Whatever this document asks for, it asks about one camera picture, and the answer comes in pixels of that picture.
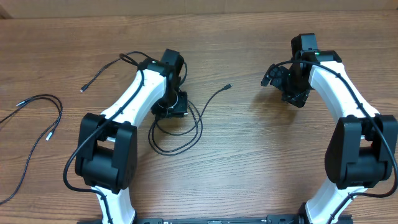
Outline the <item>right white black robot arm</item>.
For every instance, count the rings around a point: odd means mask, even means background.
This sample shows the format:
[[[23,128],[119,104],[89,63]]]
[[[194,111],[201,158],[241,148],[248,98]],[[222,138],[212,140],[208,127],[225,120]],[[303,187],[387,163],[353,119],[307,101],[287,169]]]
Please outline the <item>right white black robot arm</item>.
[[[318,48],[315,34],[299,34],[291,40],[292,58],[272,64],[261,81],[282,92],[282,101],[298,108],[311,90],[321,96],[334,121],[327,147],[326,180],[303,203],[296,215],[269,215],[268,223],[352,223],[343,210],[356,197],[386,198],[397,190],[394,183],[383,194],[367,190],[397,177],[395,149],[397,120],[372,107],[349,79],[342,59],[334,50]]]

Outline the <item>black cable silver plugs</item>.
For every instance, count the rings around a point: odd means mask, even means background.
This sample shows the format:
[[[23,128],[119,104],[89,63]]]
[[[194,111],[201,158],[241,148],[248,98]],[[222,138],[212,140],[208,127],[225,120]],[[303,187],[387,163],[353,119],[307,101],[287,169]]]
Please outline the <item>black cable silver plugs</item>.
[[[35,141],[34,145],[32,146],[29,155],[27,156],[26,162],[25,162],[25,166],[24,166],[24,170],[23,173],[21,175],[21,179],[18,183],[18,185],[16,186],[15,190],[13,191],[13,193],[8,196],[8,198],[5,198],[4,200],[1,201],[1,205],[4,205],[5,203],[7,203],[8,201],[10,201],[11,199],[13,199],[15,197],[15,195],[18,193],[25,175],[27,173],[27,169],[29,166],[29,162],[30,159],[33,155],[33,152],[35,151],[35,148],[37,147],[38,143],[40,142],[40,140],[43,138],[44,134],[47,134],[45,140],[49,141],[51,140],[54,132],[57,130],[58,125],[61,122],[62,119],[62,115],[63,115],[63,104],[61,102],[61,100],[56,97],[55,95],[51,95],[51,94],[39,94],[39,95],[34,95],[31,96],[30,98],[26,98],[24,100],[22,100],[20,103],[18,103],[16,105],[17,109],[14,110],[12,113],[10,113],[9,115],[7,115],[5,118],[3,118],[1,120],[1,123],[7,121],[9,118],[11,118],[12,116],[14,116],[15,114],[17,114],[18,112],[20,112],[21,109],[25,108],[29,103],[37,101],[37,100],[46,100],[46,101],[50,101],[51,103],[53,103],[58,111],[58,116],[56,118],[56,120],[49,126],[47,127],[41,134],[40,136],[37,138],[37,140]]]

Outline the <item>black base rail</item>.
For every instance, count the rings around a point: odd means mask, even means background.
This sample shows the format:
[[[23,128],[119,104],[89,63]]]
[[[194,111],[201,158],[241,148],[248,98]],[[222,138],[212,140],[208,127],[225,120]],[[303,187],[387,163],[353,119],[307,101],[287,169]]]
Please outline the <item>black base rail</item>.
[[[304,224],[298,215],[268,215],[262,218],[189,218],[169,219],[135,218],[133,224]]]

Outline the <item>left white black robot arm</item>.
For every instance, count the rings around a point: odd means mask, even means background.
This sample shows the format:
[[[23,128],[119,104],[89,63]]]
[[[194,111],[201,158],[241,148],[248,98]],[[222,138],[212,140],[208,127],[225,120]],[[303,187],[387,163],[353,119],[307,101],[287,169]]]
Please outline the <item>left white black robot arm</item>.
[[[137,169],[137,129],[148,112],[183,116],[185,93],[179,93],[184,58],[166,49],[160,60],[140,63],[128,54],[121,60],[137,68],[120,98],[101,114],[87,113],[80,124],[77,149],[63,171],[64,184],[76,192],[96,194],[102,218],[97,223],[134,223],[129,185]]]

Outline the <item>black cable usb-c plug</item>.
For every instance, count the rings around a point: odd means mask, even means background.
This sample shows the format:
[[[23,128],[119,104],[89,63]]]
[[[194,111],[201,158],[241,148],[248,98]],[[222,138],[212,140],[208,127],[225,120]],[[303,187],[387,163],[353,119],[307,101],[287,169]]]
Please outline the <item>black cable usb-c plug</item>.
[[[188,71],[187,63],[178,51],[167,49],[162,58],[156,60],[140,51],[132,51],[120,54],[119,58],[106,64],[93,78],[94,80],[108,67],[118,61],[125,61],[137,68],[136,77],[127,90],[113,103],[105,109],[100,115],[104,118],[104,124],[95,128],[92,134],[83,138],[83,142],[78,145],[78,151],[81,152],[84,146],[89,145],[89,141],[100,135],[105,130],[105,125],[127,122],[132,126],[139,127],[146,114],[151,112],[154,104],[159,103],[162,107],[168,108],[177,100],[176,93],[181,90],[187,74],[180,76],[184,69]],[[192,114],[195,122],[192,128],[182,133],[171,133],[161,128],[159,121],[162,119],[154,118],[149,129],[148,142],[151,148],[163,156],[176,156],[191,149],[201,138],[203,133],[203,112],[188,99],[188,113]],[[174,149],[163,149],[155,141],[155,128],[169,136],[186,135],[192,131],[195,135],[185,144]]]

